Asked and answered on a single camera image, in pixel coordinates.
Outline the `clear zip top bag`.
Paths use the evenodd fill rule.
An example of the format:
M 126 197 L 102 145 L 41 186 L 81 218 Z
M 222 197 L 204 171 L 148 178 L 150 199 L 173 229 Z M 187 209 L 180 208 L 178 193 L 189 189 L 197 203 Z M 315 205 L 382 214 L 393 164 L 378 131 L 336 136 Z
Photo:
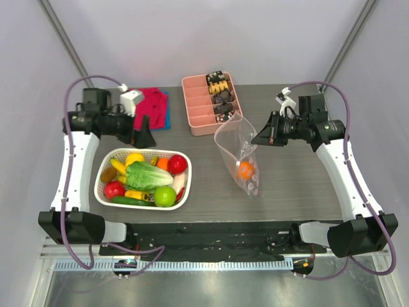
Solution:
M 246 194 L 255 198 L 259 194 L 259 169 L 256 159 L 257 146 L 251 143 L 256 136 L 252 124 L 240 113 L 223 123 L 214 134 L 214 141 L 222 160 L 231 177 Z M 255 168 L 255 174 L 250 180 L 237 177 L 237 171 L 242 161 L 249 161 Z

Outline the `green toy lettuce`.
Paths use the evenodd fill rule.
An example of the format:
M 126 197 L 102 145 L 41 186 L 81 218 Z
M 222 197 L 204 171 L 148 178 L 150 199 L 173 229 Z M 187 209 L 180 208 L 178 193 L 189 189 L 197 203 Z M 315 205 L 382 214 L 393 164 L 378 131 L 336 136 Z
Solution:
M 137 191 L 151 191 L 173 182 L 170 173 L 147 162 L 136 161 L 126 169 L 126 184 Z

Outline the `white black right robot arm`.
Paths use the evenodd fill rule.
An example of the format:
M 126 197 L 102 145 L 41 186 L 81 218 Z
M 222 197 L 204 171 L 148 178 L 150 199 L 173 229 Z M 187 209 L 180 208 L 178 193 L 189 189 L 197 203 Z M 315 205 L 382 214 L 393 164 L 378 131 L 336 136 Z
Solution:
M 290 248 L 301 253 L 317 244 L 339 258 L 382 250 L 387 243 L 382 228 L 392 235 L 398 221 L 373 198 L 357 167 L 344 123 L 329 120 L 322 94 L 302 96 L 295 102 L 288 93 L 278 94 L 280 110 L 271 112 L 252 144 L 285 146 L 291 139 L 309 144 L 330 177 L 343 219 L 340 224 L 311 221 L 293 226 Z

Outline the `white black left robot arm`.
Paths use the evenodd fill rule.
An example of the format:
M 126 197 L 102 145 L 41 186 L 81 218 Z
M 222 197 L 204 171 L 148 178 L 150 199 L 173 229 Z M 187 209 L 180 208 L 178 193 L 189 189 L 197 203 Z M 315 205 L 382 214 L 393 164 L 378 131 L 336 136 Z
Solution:
M 84 89 L 82 102 L 63 122 L 65 150 L 58 190 L 50 210 L 38 215 L 38 224 L 57 244 L 112 242 L 122 255 L 135 250 L 136 239 L 128 234 L 126 224 L 108 222 L 89 208 L 91 169 L 102 136 L 114 136 L 136 148 L 156 145 L 148 118 L 140 130 L 134 129 L 135 107 L 143 101 L 143 93 L 124 85 L 120 90 L 119 104 L 112 105 L 109 91 Z

